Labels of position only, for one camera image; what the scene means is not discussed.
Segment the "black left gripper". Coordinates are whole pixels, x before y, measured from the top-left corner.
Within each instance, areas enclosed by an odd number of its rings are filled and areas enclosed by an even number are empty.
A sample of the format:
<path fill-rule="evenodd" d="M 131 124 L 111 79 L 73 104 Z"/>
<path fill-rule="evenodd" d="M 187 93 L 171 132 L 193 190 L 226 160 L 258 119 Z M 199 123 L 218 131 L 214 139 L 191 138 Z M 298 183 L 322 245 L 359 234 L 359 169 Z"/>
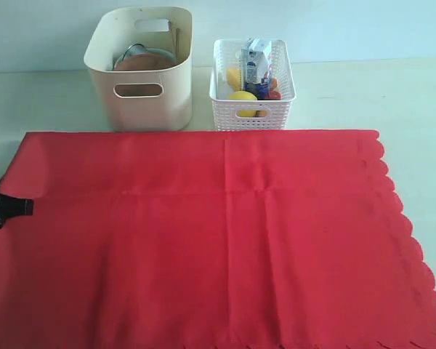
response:
<path fill-rule="evenodd" d="M 0 229 L 4 226 L 6 218 L 31 216 L 34 201 L 28 198 L 2 196 L 0 194 Z"/>

